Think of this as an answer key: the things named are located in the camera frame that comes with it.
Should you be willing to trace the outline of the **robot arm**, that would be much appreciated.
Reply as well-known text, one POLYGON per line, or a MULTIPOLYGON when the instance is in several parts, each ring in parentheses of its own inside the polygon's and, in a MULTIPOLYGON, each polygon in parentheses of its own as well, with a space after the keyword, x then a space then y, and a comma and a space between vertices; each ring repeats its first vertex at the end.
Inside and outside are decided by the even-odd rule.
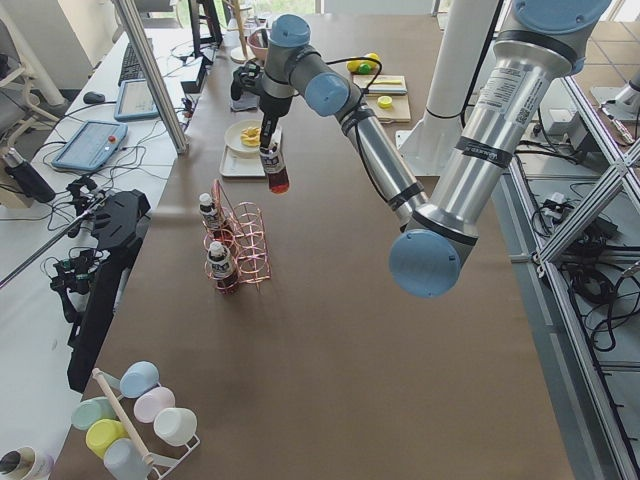
POLYGON ((582 68, 587 40, 606 9, 604 1, 512 4, 493 47, 495 66, 431 194, 361 90, 311 46, 308 23, 284 14, 272 25, 260 79, 262 143, 270 142, 294 95, 334 117, 401 221, 389 256, 395 282, 418 297, 442 295, 457 282, 478 239, 477 220, 550 84, 582 68))

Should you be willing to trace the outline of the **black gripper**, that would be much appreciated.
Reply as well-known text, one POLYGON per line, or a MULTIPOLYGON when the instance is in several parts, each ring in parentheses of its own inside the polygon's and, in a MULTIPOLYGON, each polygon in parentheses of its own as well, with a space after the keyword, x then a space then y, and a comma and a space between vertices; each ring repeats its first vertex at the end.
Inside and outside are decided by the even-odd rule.
POLYGON ((263 112, 260 130, 260 149, 267 150, 270 145, 281 143, 281 125, 279 119, 289 113, 292 97, 274 97, 267 92, 260 95, 259 108, 263 112))

